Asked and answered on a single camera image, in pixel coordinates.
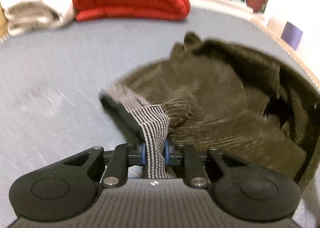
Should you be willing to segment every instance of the dark olive garment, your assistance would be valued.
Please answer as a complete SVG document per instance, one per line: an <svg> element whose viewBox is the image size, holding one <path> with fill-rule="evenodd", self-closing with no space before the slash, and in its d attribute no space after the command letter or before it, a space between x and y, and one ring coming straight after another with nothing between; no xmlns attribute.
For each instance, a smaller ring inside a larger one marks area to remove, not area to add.
<svg viewBox="0 0 320 228"><path fill-rule="evenodd" d="M295 178L308 113L280 64L238 44L187 33L169 60L121 80L169 116L169 135L198 150L221 148Z"/></svg>

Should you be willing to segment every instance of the purple object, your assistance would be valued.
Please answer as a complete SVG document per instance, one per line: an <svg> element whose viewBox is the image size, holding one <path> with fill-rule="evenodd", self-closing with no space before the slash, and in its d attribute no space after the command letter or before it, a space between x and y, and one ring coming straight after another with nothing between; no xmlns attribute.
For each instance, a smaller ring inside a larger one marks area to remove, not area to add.
<svg viewBox="0 0 320 228"><path fill-rule="evenodd" d="M294 50L297 49L301 37L302 37L303 32L294 26L292 23L287 22L285 24L285 27L283 29L281 38L288 44L290 45Z"/></svg>

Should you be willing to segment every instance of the black hole in fabric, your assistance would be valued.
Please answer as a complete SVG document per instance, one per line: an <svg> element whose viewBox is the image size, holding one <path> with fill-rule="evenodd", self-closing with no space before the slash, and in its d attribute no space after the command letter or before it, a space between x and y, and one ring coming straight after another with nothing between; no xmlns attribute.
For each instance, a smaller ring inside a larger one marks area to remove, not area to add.
<svg viewBox="0 0 320 228"><path fill-rule="evenodd" d="M282 127L287 122L289 117L293 115L293 111L284 101L284 99L280 97L279 99L270 99L270 102L268 103L264 114L277 115L279 117L280 127Z"/></svg>
<svg viewBox="0 0 320 228"><path fill-rule="evenodd" d="M89 154L81 155L76 159L72 159L69 162L64 163L64 165L83 166L88 158Z"/></svg>
<svg viewBox="0 0 320 228"><path fill-rule="evenodd" d="M231 157L226 155L222 155L222 160L228 165L228 167L236 167L236 166L246 166L246 164L239 162Z"/></svg>
<svg viewBox="0 0 320 228"><path fill-rule="evenodd" d="M223 173L216 162L205 162L204 166L211 183L218 181L223 176Z"/></svg>

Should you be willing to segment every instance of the gray fabric surface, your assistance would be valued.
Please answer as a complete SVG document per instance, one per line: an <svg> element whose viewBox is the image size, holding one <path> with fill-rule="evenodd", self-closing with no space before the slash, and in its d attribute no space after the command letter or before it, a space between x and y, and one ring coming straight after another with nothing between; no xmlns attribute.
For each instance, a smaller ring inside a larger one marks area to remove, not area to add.
<svg viewBox="0 0 320 228"><path fill-rule="evenodd" d="M308 78L253 24L199 9L181 23L105 19L9 39L0 46L0 227L15 219L8 191L19 176L92 146L110 150L131 140L103 112L98 90L168 57L187 30L261 49Z"/></svg>

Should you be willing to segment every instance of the gray ribbed panel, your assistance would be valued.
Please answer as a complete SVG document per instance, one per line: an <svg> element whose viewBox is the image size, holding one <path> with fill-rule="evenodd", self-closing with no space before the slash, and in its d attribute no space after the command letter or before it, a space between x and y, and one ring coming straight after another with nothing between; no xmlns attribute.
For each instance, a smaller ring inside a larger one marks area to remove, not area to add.
<svg viewBox="0 0 320 228"><path fill-rule="evenodd" d="M36 223L19 219L10 228L298 228L292 220L258 224L236 219L211 200L205 190L181 179L129 179L102 192L87 212L67 221Z"/></svg>

